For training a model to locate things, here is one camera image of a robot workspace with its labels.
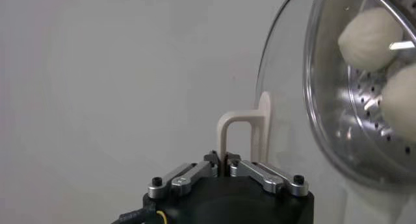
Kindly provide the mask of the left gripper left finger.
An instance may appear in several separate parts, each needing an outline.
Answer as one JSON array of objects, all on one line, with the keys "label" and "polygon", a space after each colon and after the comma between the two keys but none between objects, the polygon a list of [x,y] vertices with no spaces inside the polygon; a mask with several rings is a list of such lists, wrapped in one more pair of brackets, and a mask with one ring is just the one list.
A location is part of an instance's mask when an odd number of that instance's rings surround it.
[{"label": "left gripper left finger", "polygon": [[148,196],[151,199],[164,199],[170,193],[184,196],[192,187],[205,177],[217,177],[220,160],[217,152],[209,151],[201,162],[184,163],[162,177],[154,177],[148,185]]}]

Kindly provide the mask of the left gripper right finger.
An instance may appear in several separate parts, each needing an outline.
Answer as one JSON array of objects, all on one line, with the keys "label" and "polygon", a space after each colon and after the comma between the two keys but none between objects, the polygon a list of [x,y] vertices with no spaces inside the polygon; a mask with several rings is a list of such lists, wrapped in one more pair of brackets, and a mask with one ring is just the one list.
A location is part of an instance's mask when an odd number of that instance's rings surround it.
[{"label": "left gripper right finger", "polygon": [[239,155],[226,153],[226,174],[231,177],[249,177],[256,181],[264,191],[277,194],[281,190],[295,197],[305,197],[309,184],[303,175],[293,175],[263,162],[242,160]]}]

